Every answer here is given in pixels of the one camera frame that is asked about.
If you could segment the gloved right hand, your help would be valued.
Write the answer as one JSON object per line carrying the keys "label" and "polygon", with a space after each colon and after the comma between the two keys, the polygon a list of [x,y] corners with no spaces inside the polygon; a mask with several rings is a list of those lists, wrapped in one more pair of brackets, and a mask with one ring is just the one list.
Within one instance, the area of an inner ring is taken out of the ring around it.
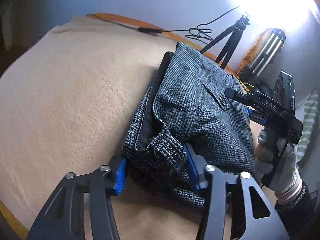
{"label": "gloved right hand", "polygon": [[300,193],[302,179],[292,142],[278,138],[274,131],[265,128],[258,135],[254,155],[254,178],[257,182],[272,190],[278,199],[289,200]]}

